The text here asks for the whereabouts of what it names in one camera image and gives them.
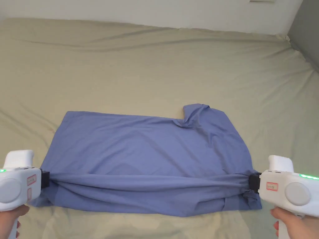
white controller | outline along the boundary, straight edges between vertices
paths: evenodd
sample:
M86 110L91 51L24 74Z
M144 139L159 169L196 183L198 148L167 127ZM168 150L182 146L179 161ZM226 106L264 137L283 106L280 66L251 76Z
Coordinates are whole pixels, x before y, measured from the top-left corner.
M260 178L260 198L299 217L319 217L319 177L294 173L289 158L269 156L269 170ZM279 239L290 239L286 225L279 221Z
M13 210L40 196L41 169L32 167L32 150L11 151L0 169L0 211ZM16 219L9 239L16 238Z

bed sheet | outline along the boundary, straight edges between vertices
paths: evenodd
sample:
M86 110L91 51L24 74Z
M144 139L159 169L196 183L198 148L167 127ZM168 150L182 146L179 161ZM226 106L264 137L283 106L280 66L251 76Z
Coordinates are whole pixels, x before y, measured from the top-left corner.
M276 154L319 174L319 76L280 36L14 18L0 73L0 163L33 149L39 167L67 111L183 118L202 103L227 114L256 170ZM275 238L263 205L188 218L31 208L21 238Z

label sticker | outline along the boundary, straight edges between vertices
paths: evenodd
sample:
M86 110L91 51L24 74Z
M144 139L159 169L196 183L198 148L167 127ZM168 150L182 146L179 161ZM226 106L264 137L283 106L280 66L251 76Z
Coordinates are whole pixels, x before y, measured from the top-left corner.
M31 177L28 177L26 179L26 184L27 184L27 186L29 186L29 185L35 183L36 181L37 181L37 176L34 174Z
M28 188L28 201L32 199L32 188Z
M278 191L278 184L277 183L267 182L266 187L267 187L267 190Z

round button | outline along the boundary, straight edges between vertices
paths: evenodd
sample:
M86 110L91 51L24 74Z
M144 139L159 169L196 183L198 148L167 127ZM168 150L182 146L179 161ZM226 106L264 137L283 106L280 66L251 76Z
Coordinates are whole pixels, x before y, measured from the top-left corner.
M14 201L21 193L21 185L15 179L5 179L0 182L0 202L9 203Z
M310 202L311 194L309 189L301 183L290 183L285 194L289 202L296 206L303 206Z

beige bed sheet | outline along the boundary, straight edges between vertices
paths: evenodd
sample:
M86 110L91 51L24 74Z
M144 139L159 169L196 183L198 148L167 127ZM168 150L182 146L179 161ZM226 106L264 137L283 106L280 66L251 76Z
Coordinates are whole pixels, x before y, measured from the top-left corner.
M277 154L319 174L319 76L280 37L8 19L0 77L1 162L33 149L39 167L68 110L181 118L184 105L203 103L229 116L256 170ZM21 238L275 238L263 205L189 218L32 208Z

